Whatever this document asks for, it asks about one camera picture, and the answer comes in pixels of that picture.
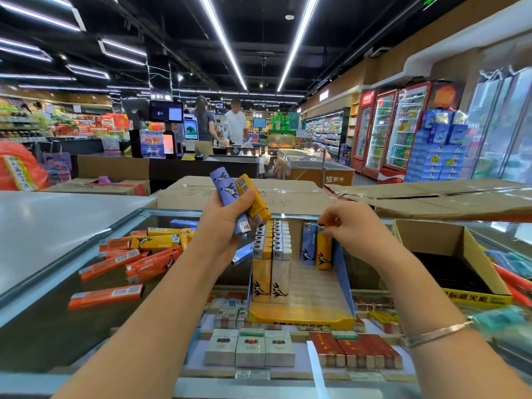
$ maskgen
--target silver bangle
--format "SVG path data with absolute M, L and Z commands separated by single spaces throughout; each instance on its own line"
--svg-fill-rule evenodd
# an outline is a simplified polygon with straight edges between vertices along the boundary
M 468 327 L 469 325 L 475 323 L 474 319 L 472 319 L 472 318 L 468 318 L 468 319 L 469 320 L 467 322 L 464 322 L 464 323 L 459 323 L 459 324 L 456 324 L 456 325 L 453 325 L 453 326 L 448 326 L 446 328 L 433 330 L 432 332 L 423 333 L 423 334 L 417 335 L 417 336 L 405 337 L 404 338 L 405 345 L 407 347 L 410 347 L 410 348 L 417 347 L 417 346 L 420 346 L 422 344 L 441 339 L 442 337 L 445 337 L 445 336 L 448 336 L 448 335 L 452 335 L 452 334 L 458 332 L 459 330 L 462 330 L 462 329 Z

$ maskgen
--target monitor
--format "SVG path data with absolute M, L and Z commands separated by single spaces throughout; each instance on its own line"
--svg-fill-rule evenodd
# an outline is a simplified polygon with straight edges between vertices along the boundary
M 185 131 L 185 140 L 199 140 L 198 122 L 196 120 L 183 120 L 183 129 Z
M 266 127 L 266 119 L 263 117 L 254 117 L 253 127 L 258 127 L 258 128 Z
M 164 153 L 174 154 L 173 136 L 171 134 L 163 134 Z
M 150 101 L 150 121 L 152 122 L 182 122 L 183 104 L 163 100 Z

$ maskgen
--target red refrigerator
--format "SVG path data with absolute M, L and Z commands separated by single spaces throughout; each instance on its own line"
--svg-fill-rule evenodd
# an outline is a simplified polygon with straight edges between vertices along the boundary
M 377 95 L 371 131 L 366 141 L 364 167 L 362 174 L 377 179 L 382 166 L 382 157 L 388 140 L 389 129 L 393 123 L 393 113 L 397 90 L 386 91 Z
M 356 121 L 355 143 L 353 144 L 353 156 L 351 158 L 351 168 L 362 173 L 366 150 L 366 140 L 368 139 L 368 129 L 373 120 L 375 112 L 375 95 L 377 91 L 369 91 L 362 95 L 359 105 L 359 114 Z
M 410 150 L 422 114 L 427 108 L 432 82 L 408 86 L 399 91 L 393 127 L 388 132 L 378 183 L 401 183 L 406 174 Z

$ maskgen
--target refrigerator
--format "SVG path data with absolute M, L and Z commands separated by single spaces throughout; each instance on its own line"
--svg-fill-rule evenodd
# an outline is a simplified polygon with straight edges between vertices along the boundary
M 351 158 L 351 168 L 362 173 L 366 151 L 366 141 L 368 130 L 373 120 L 375 112 L 375 95 L 377 91 L 369 91 L 362 95 L 359 103 L 359 114 L 356 121 L 355 143 L 353 145 L 353 156 Z
M 460 178 L 532 183 L 531 93 L 532 67 L 480 72 Z
M 427 108 L 432 82 L 422 82 L 399 91 L 393 114 L 392 130 L 378 175 L 378 183 L 401 183 L 410 156 L 416 130 Z
M 393 123 L 393 113 L 397 90 L 387 91 L 377 95 L 375 114 L 369 132 L 369 141 L 366 142 L 364 154 L 364 167 L 362 174 L 369 178 L 377 179 L 382 166 L 382 157 L 386 149 L 389 130 Z

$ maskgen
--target price tag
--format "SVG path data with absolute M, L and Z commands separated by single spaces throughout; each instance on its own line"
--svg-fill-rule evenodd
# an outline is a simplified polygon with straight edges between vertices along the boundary
M 267 368 L 239 368 L 236 370 L 235 379 L 270 379 L 270 370 Z
M 386 379 L 380 372 L 372 371 L 349 371 L 351 381 L 355 382 L 385 382 Z

